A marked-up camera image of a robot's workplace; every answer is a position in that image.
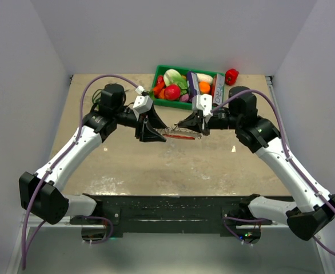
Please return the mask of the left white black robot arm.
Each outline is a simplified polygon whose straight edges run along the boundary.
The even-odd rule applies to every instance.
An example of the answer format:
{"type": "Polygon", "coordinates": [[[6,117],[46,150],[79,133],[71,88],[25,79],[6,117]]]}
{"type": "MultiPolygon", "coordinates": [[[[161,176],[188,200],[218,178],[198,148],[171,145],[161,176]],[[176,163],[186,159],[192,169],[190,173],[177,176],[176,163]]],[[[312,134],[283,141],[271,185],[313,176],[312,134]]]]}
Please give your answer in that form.
{"type": "Polygon", "coordinates": [[[137,88],[140,95],[132,107],[125,105],[126,93],[120,84],[107,84],[98,102],[82,118],[73,137],[43,167],[35,173],[24,172],[19,178],[21,206],[49,224],[58,223],[65,216],[82,215],[90,224],[102,220],[103,210],[88,195],[62,194],[68,179],[109,135],[122,125],[135,129],[140,142],[165,142],[159,133],[166,124],[157,115],[148,93],[137,88]]]}

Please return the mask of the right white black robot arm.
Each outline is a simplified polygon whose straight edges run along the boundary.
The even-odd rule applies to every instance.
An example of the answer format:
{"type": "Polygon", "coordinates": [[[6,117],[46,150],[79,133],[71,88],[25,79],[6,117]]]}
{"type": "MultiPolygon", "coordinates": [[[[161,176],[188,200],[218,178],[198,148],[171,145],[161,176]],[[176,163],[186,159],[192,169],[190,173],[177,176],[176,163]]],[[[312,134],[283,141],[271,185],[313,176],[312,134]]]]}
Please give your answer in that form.
{"type": "Polygon", "coordinates": [[[229,98],[214,107],[210,95],[193,98],[192,114],[177,123],[208,136],[211,130],[234,130],[236,138],[277,175],[291,194],[292,202],[251,195],[231,220],[253,224],[264,220],[286,224],[302,240],[310,240],[335,217],[335,194],[331,194],[297,160],[283,137],[282,124],[259,116],[257,96],[263,93],[234,87],[229,98]]]}

